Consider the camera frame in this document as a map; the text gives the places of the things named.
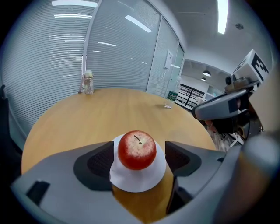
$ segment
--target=glass jar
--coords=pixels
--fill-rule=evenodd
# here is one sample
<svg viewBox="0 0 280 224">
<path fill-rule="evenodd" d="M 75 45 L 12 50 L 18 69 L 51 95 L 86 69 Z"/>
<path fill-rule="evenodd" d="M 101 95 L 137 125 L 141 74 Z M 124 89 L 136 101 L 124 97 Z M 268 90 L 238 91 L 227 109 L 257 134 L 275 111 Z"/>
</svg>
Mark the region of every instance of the glass jar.
<svg viewBox="0 0 280 224">
<path fill-rule="evenodd" d="M 93 89 L 93 74 L 91 71 L 85 71 L 83 76 L 83 84 L 84 84 L 84 93 L 92 94 L 94 92 Z"/>
</svg>

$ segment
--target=apple stem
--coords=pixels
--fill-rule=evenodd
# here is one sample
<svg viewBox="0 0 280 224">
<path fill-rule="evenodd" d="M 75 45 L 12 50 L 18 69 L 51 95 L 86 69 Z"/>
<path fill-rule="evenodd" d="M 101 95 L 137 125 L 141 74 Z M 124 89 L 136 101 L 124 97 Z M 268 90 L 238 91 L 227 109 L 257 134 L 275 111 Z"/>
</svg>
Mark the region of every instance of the apple stem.
<svg viewBox="0 0 280 224">
<path fill-rule="evenodd" d="M 142 144 L 142 142 L 140 141 L 140 139 L 137 136 L 134 136 L 134 137 L 136 137 L 139 140 L 139 144 Z"/>
</svg>

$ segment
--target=apple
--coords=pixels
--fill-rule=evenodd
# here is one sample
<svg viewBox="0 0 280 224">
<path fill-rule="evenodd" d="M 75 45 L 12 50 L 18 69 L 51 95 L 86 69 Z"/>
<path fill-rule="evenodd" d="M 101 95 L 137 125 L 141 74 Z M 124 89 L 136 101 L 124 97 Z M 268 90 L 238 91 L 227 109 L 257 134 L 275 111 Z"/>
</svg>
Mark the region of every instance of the apple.
<svg viewBox="0 0 280 224">
<path fill-rule="evenodd" d="M 156 154 L 153 138 L 144 131 L 130 131 L 119 141 L 119 160 L 128 169 L 147 168 L 154 161 Z"/>
</svg>

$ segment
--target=wooden table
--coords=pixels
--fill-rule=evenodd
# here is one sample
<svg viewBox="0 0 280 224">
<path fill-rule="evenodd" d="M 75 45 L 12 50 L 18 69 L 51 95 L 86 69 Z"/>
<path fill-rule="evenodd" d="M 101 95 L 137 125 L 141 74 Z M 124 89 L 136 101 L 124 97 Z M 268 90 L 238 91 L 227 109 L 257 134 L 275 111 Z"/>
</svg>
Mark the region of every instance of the wooden table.
<svg viewBox="0 0 280 224">
<path fill-rule="evenodd" d="M 178 105 L 163 107 L 164 99 L 127 89 L 100 89 L 76 94 L 49 108 L 30 131 L 22 155 L 21 170 L 42 159 L 81 146 L 110 141 L 131 130 L 149 133 L 165 150 L 165 141 L 215 150 L 206 129 Z M 144 223 L 163 218 L 172 190 L 173 175 L 167 166 L 154 188 L 130 193 L 113 187 L 116 199 Z"/>
</svg>

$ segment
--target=window blinds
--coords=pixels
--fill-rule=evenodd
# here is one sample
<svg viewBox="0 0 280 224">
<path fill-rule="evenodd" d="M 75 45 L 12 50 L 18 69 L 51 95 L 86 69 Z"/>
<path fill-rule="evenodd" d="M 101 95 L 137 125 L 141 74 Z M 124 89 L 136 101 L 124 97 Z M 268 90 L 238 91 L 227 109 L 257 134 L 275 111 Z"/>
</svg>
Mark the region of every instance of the window blinds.
<svg viewBox="0 0 280 224">
<path fill-rule="evenodd" d="M 162 18 L 158 33 L 157 45 L 154 52 L 154 60 L 150 71 L 147 92 L 162 97 L 165 96 L 167 86 L 170 81 L 170 76 L 174 69 L 174 67 L 172 66 L 169 70 L 164 68 L 167 51 L 170 50 L 170 52 L 172 53 L 173 58 L 171 64 L 174 64 L 178 45 L 179 40 L 177 36 L 169 27 L 166 20 Z"/>
<path fill-rule="evenodd" d="M 78 92 L 84 39 L 97 2 L 34 1 L 10 31 L 2 79 L 26 134 L 50 106 Z"/>
<path fill-rule="evenodd" d="M 146 91 L 159 22 L 159 13 L 144 0 L 102 1 L 86 61 L 95 88 Z"/>
</svg>

